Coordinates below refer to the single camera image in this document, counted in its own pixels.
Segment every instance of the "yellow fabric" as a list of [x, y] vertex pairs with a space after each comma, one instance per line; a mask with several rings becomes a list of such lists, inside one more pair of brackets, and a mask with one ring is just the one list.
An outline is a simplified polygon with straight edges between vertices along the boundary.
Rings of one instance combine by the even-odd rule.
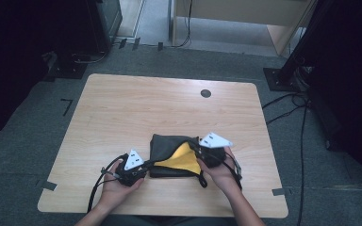
[[187, 142], [183, 143], [169, 159], [156, 162], [155, 166], [172, 169], [189, 170], [199, 174], [201, 168], [196, 162], [195, 152], [189, 147]]

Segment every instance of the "black metal stand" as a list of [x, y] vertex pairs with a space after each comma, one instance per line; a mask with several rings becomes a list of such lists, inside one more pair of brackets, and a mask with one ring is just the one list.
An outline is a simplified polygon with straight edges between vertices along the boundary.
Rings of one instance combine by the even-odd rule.
[[[55, 78], [81, 79], [87, 69], [87, 63], [75, 63], [70, 52], [57, 51], [57, 60], [44, 81], [55, 81]], [[83, 56], [83, 61], [90, 60], [89, 56]]]
[[58, 61], [52, 66], [51, 71], [49, 71], [47, 78], [71, 78], [71, 79], [81, 79], [84, 75], [85, 70], [87, 69], [88, 64], [79, 64], [79, 63], [69, 63], [69, 64], [60, 64]]
[[286, 82], [279, 78], [282, 69], [263, 68], [263, 72], [271, 91], [300, 91], [294, 76]]

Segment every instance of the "black bag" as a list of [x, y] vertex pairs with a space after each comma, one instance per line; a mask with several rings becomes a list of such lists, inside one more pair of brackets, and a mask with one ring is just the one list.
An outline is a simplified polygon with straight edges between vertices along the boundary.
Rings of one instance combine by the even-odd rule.
[[149, 169], [150, 176], [153, 178], [196, 176], [201, 186], [207, 187], [207, 181], [196, 162], [193, 146], [199, 146], [198, 137], [154, 134], [151, 140], [150, 161], [155, 164]]

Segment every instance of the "black strap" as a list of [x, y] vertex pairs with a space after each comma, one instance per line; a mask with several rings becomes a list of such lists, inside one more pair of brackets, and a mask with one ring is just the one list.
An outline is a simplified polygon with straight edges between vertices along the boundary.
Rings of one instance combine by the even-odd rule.
[[196, 176], [199, 180], [199, 183], [201, 184], [201, 186], [203, 188], [207, 187], [207, 180], [204, 177], [204, 172], [201, 170], [201, 173], [199, 174], [199, 176]]
[[239, 189], [242, 189], [242, 185], [240, 184], [240, 178], [235, 173], [234, 169], [232, 169], [228, 164], [225, 163], [225, 161], [222, 162], [231, 172], [232, 176], [234, 177], [235, 182], [237, 182], [237, 185], [239, 186]]
[[[113, 164], [119, 160], [119, 159], [124, 159], [128, 154], [125, 153], [123, 155], [118, 156], [117, 158], [115, 158], [113, 161], [111, 161], [111, 163], [109, 165], [107, 165], [107, 167], [105, 168], [105, 171], [110, 170], [111, 166], [113, 166]], [[90, 210], [92, 209], [92, 204], [93, 204], [93, 198], [95, 197], [95, 193], [96, 190], [98, 189], [99, 183], [101, 182], [102, 178], [105, 176], [104, 173], [101, 172], [101, 175], [99, 176], [99, 179], [96, 181], [95, 186], [92, 189], [92, 192], [90, 193], [90, 202], [88, 203], [88, 210], [87, 213], [90, 212]]]

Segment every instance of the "black cable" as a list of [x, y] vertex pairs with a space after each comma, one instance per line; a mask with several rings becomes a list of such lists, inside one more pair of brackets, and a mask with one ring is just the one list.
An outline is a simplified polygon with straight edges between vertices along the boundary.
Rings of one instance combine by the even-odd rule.
[[[79, 64], [97, 63], [97, 62], [101, 61], [103, 58], [105, 58], [106, 55], [107, 55], [107, 52], [104, 52], [104, 54], [98, 59], [90, 60], [90, 61], [75, 60], [74, 63], [79, 63]], [[72, 54], [72, 57], [74, 57], [74, 56], [87, 56], [87, 57], [89, 57], [89, 55]]]
[[234, 166], [237, 169], [237, 176], [240, 180], [242, 180], [242, 175], [241, 175], [241, 168], [239, 163], [237, 162], [237, 159], [233, 158], [233, 156], [231, 156], [231, 154], [226, 153], [228, 156], [230, 156], [230, 158], [234, 161]]
[[[211, 154], [211, 153], [205, 153], [207, 155], [209, 155], [210, 157], [216, 159], [217, 161], [221, 162], [223, 165], [225, 165], [231, 172], [232, 176], [234, 177], [235, 182], [237, 183], [239, 189], [242, 190], [242, 184], [240, 183], [240, 179], [237, 176], [237, 174], [235, 173], [235, 170], [232, 169], [227, 163], [225, 163], [225, 161], [221, 160], [220, 158], [218, 158], [216, 155]], [[234, 161], [234, 164], [236, 162], [236, 160], [229, 154], [229, 156], [231, 157], [231, 159]]]
[[297, 67], [295, 70], [295, 77], [298, 79], [298, 81], [306, 88], [310, 88], [310, 86], [305, 82], [305, 78], [302, 76], [302, 70], [303, 67]]
[[298, 67], [299, 69], [299, 75], [302, 77], [302, 79], [305, 81], [308, 76], [310, 75], [311, 69], [307, 69], [309, 67]]
[[302, 129], [301, 129], [301, 201], [299, 205], [299, 218], [298, 218], [298, 226], [301, 225], [302, 222], [302, 212], [304, 210], [304, 123], [305, 123], [305, 117], [307, 112], [307, 102], [306, 106], [304, 108], [304, 119], [302, 122]]
[[186, 45], [188, 43], [188, 41], [190, 41], [190, 15], [192, 13], [192, 0], [190, 0], [190, 4], [189, 4], [189, 15], [188, 15], [188, 33], [187, 33], [187, 37], [185, 38], [184, 42], [180, 45], [176, 45], [176, 46], [172, 46], [173, 48], [179, 48], [179, 47], [183, 47], [184, 45]]
[[[105, 168], [106, 171], [108, 171], [110, 169], [111, 166], [113, 166], [113, 164], [119, 160], [119, 159], [123, 159], [124, 157], [126, 156], [126, 154], [123, 154], [123, 155], [120, 155], [118, 156], [117, 158], [115, 158], [113, 161], [111, 161], [110, 164], [107, 165], [107, 167]], [[99, 179], [96, 181], [95, 183], [95, 186], [93, 187], [92, 189], [92, 192], [90, 193], [90, 201], [88, 203], [88, 210], [87, 210], [87, 213], [89, 213], [89, 211], [92, 209], [92, 204], [93, 204], [93, 198], [95, 197], [95, 193], [96, 193], [96, 190], [98, 189], [98, 186], [102, 183], [101, 180], [102, 178], [105, 176], [104, 173], [101, 173], [101, 175], [99, 176]]]
[[286, 97], [288, 97], [288, 96], [293, 96], [293, 95], [298, 94], [298, 93], [300, 93], [300, 92], [289, 93], [289, 94], [286, 94], [286, 95], [284, 95], [284, 96], [280, 96], [280, 97], [276, 98], [275, 100], [270, 101], [270, 102], [266, 103], [265, 105], [263, 105], [263, 106], [261, 107], [261, 109], [264, 109], [264, 108], [268, 107], [269, 105], [272, 105], [272, 104], [274, 104], [274, 103], [277, 103], [277, 102], [281, 101], [282, 99], [284, 99], [284, 98], [286, 98]]
[[[114, 42], [113, 44], [112, 44], [112, 46], [116, 46], [117, 44], [120, 44], [120, 42]], [[135, 43], [128, 43], [128, 42], [126, 42], [125, 43], [126, 45], [134, 45]], [[157, 47], [157, 45], [153, 45], [153, 44], [138, 44], [138, 45], [141, 45], [141, 46], [149, 46], [149, 47]]]
[[[299, 97], [301, 98], [303, 101], [304, 101], [304, 104], [303, 105], [298, 105], [296, 104], [295, 102], [295, 97]], [[292, 95], [292, 102], [295, 106], [306, 106], [307, 105], [307, 100], [302, 96], [302, 95], [299, 95], [299, 93], [296, 93], [295, 95]]]
[[101, 185], [101, 184], [103, 184], [103, 183], [106, 183], [106, 182], [112, 182], [112, 181], [117, 181], [117, 178], [115, 178], [115, 179], [113, 179], [113, 180], [103, 181], [103, 182], [99, 183], [99, 184], [98, 184], [98, 186], [99, 186], [99, 185]]
[[270, 123], [272, 123], [272, 122], [274, 122], [274, 121], [276, 121], [276, 120], [279, 120], [279, 119], [281, 119], [281, 118], [284, 118], [284, 117], [286, 117], [286, 116], [289, 116], [290, 114], [292, 114], [292, 112], [294, 112], [296, 109], [299, 109], [299, 108], [301, 108], [301, 107], [303, 107], [303, 106], [296, 106], [296, 107], [293, 108], [291, 111], [286, 112], [286, 113], [284, 113], [284, 114], [282, 114], [282, 115], [280, 115], [280, 116], [277, 116], [277, 117], [275, 117], [274, 119], [272, 119], [272, 120], [270, 120], [270, 121], [266, 121], [266, 124], [269, 125]]

